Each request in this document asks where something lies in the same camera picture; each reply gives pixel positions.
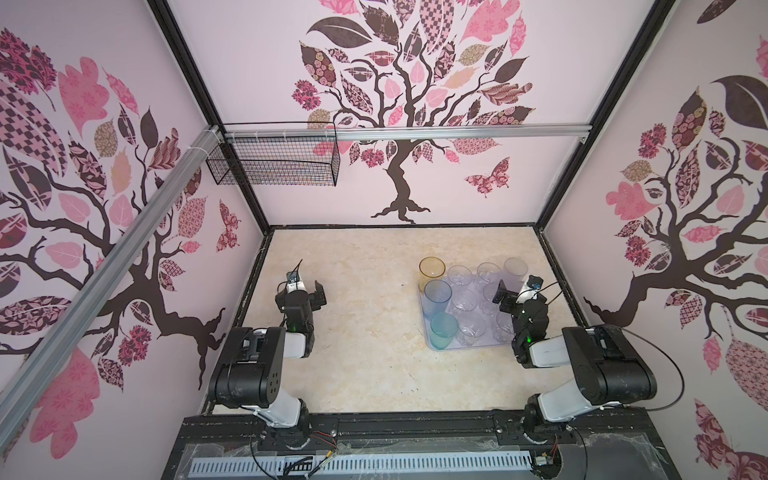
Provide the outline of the amber plastic cup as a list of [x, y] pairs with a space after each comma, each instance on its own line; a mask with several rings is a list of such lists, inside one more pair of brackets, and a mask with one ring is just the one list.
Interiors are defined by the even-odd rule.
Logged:
[[435, 256], [428, 256], [419, 262], [419, 281], [418, 289], [424, 291], [426, 285], [432, 280], [441, 279], [446, 272], [444, 261]]

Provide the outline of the frosted dimpled clear cup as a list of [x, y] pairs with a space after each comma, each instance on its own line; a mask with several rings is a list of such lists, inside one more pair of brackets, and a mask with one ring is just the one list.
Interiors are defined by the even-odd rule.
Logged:
[[525, 283], [528, 272], [528, 264], [520, 257], [510, 257], [504, 262], [504, 280], [516, 288]]

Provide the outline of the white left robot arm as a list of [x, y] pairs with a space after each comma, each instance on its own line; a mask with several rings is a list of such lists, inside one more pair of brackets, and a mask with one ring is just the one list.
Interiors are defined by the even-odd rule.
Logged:
[[236, 327], [215, 364], [208, 401], [214, 406], [247, 410], [275, 429], [309, 431], [306, 403], [282, 387], [286, 359], [311, 355], [314, 313], [327, 304], [323, 286], [308, 291], [296, 266], [275, 295], [283, 321], [276, 327]]

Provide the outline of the clear faceted glass tumbler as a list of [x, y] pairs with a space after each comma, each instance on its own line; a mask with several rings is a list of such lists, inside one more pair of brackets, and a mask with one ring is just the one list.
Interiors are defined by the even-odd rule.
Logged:
[[484, 284], [496, 284], [500, 280], [501, 268], [493, 262], [483, 262], [477, 266], [476, 275]]

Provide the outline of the clear glass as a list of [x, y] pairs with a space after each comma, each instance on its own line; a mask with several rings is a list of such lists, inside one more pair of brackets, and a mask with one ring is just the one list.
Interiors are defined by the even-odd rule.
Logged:
[[453, 265], [446, 273], [449, 283], [457, 287], [468, 287], [474, 281], [473, 272], [464, 265]]
[[485, 335], [486, 322], [476, 312], [459, 312], [457, 321], [459, 327], [457, 338], [462, 346], [473, 346]]
[[477, 309], [479, 300], [477, 295], [468, 288], [459, 288], [453, 291], [451, 308], [459, 313], [468, 313]]

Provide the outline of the clear cup back row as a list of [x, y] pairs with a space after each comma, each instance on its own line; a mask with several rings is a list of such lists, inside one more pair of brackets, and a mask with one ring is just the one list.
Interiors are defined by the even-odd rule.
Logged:
[[492, 334], [499, 344], [510, 344], [514, 339], [512, 316], [505, 312], [498, 312], [492, 322]]

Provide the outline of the blue ribbed plastic cup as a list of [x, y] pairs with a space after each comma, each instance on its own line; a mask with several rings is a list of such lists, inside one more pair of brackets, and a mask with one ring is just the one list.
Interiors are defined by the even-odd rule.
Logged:
[[452, 298], [452, 288], [441, 279], [430, 280], [422, 293], [422, 312], [424, 317], [431, 320], [435, 315], [443, 313]]

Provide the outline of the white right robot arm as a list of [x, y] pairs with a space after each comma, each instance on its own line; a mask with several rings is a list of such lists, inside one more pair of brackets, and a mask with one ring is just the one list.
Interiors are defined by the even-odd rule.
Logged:
[[547, 334], [549, 303], [542, 280], [531, 276], [519, 292], [499, 281], [492, 302], [512, 323], [511, 348], [527, 369], [571, 368], [573, 378], [529, 398], [523, 421], [532, 428], [566, 423], [603, 407], [649, 400], [657, 393], [656, 379], [646, 362], [613, 325], [566, 327]]

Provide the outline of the teal dimpled plastic cup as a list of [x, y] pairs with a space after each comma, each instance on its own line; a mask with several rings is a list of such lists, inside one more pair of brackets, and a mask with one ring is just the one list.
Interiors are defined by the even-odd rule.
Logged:
[[426, 329], [428, 341], [436, 350], [446, 349], [454, 340], [458, 330], [457, 319], [447, 312], [435, 314]]

